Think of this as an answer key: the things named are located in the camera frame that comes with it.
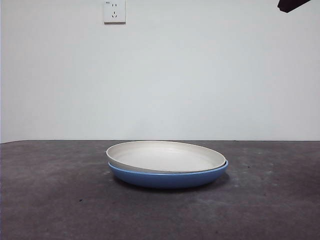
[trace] blue plate rim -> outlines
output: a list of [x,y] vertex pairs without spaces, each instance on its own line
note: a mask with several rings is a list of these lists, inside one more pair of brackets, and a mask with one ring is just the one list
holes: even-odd
[[186,175],[199,175],[199,174],[218,172],[218,171],[221,171],[221,170],[225,169],[229,165],[229,162],[226,159],[225,160],[225,165],[223,165],[223,166],[221,166],[219,168],[208,170],[208,171],[180,172],[180,173],[153,173],[153,172],[131,171],[131,170],[121,169],[121,168],[118,168],[116,166],[113,166],[110,163],[110,161],[108,161],[108,165],[112,169],[115,169],[115,170],[118,170],[118,171],[121,171],[121,172],[125,172],[125,173],[130,173],[130,174],[140,174],[140,175],[149,175],[149,176],[186,176]]

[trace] dark gray surface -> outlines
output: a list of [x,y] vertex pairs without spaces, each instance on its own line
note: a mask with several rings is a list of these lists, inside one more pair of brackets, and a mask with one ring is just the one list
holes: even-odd
[[320,239],[319,141],[185,141],[229,160],[185,190],[115,179],[105,150],[120,142],[1,144],[1,239]]

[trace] black object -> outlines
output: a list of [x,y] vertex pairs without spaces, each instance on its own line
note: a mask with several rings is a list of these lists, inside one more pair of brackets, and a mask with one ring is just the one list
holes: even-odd
[[280,0],[278,3],[278,8],[282,12],[289,13],[290,11],[309,1],[310,0]]

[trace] white plate rim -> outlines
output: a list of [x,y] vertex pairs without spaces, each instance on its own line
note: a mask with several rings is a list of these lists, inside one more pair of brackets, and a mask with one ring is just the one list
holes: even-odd
[[[150,169],[150,168],[142,168],[142,167],[131,166],[131,165],[128,165],[128,164],[125,164],[125,163],[117,161],[115,158],[111,157],[110,154],[109,154],[109,151],[113,147],[116,147],[116,146],[119,146],[119,145],[124,145],[124,144],[129,144],[129,143],[140,143],[140,142],[143,142],[143,143],[159,143],[159,142],[162,142],[162,143],[173,143],[173,144],[182,144],[182,145],[189,145],[189,146],[193,146],[193,147],[197,147],[197,148],[203,148],[203,149],[206,149],[206,150],[209,150],[209,151],[217,153],[218,155],[220,155],[223,158],[224,161],[223,161],[223,164],[221,164],[221,165],[219,165],[217,167],[203,169],[203,170],[199,170],[199,171],[166,171],[166,170],[155,170],[155,169]],[[214,170],[214,169],[218,169],[218,168],[223,167],[226,164],[226,160],[227,160],[226,157],[223,154],[221,154],[220,152],[218,152],[216,150],[213,150],[211,148],[205,147],[205,146],[200,146],[200,145],[195,145],[195,144],[185,143],[185,142],[179,142],[179,141],[162,141],[162,140],[137,140],[137,141],[121,142],[121,143],[118,143],[118,144],[110,146],[105,151],[105,153],[106,153],[107,157],[109,158],[110,163],[111,164],[113,162],[116,163],[116,164],[112,164],[112,165],[117,167],[117,168],[128,170],[128,171],[136,171],[136,172],[144,172],[144,173],[159,173],[159,174],[161,174],[161,173],[163,173],[163,174],[166,174],[166,173],[167,174],[182,173],[183,174],[183,173],[206,172],[206,171],[210,171],[210,170]]]

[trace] plate rim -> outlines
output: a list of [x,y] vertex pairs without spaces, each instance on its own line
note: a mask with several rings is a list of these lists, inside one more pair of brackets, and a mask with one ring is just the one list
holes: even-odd
[[[198,147],[198,148],[203,148],[203,149],[206,149],[206,150],[210,150],[210,151],[213,151],[215,153],[217,153],[218,155],[222,156],[223,159],[224,159],[224,163],[221,165],[221,166],[218,166],[218,167],[215,167],[215,168],[209,168],[209,169],[206,169],[206,170],[199,170],[199,171],[170,171],[170,170],[156,170],[156,169],[150,169],[150,168],[143,168],[143,167],[136,167],[136,166],[132,166],[132,165],[128,165],[128,164],[125,164],[125,163],[122,163],[122,162],[119,162],[118,160],[116,160],[115,158],[111,157],[110,154],[109,154],[109,151],[113,148],[113,147],[116,147],[116,146],[119,146],[119,145],[124,145],[124,144],[129,144],[129,143],[174,143],[174,144],[182,144],[182,145],[189,145],[189,146],[194,146],[194,147]],[[200,173],[200,172],[207,172],[207,171],[211,171],[211,170],[215,170],[215,169],[219,169],[223,166],[226,165],[226,162],[227,162],[227,159],[226,157],[216,151],[216,150],[213,150],[211,148],[208,148],[208,147],[205,147],[205,146],[200,146],[200,145],[195,145],[195,144],[191,144],[191,143],[185,143],[185,142],[178,142],[178,141],[162,141],[162,140],[134,140],[134,141],[126,141],[126,142],[121,142],[121,143],[118,143],[118,144],[115,144],[115,145],[112,145],[110,146],[106,151],[105,151],[107,157],[112,161],[116,162],[116,163],[119,163],[120,165],[123,165],[123,166],[127,166],[129,168],[135,168],[135,169],[139,169],[139,170],[146,170],[146,171],[154,171],[154,172],[148,172],[148,173],[151,173],[151,174],[190,174],[190,173]]]
[[142,171],[132,171],[127,169],[122,169],[116,166],[113,166],[110,161],[108,161],[108,165],[112,169],[116,169],[121,172],[129,173],[129,174],[139,174],[139,175],[149,175],[149,176],[186,176],[186,175],[201,175],[201,174],[207,174],[207,173],[213,173],[217,171],[221,171],[228,167],[229,161],[226,159],[225,164],[221,167],[207,170],[207,171],[194,171],[194,172],[177,172],[177,173],[157,173],[157,172],[142,172]]

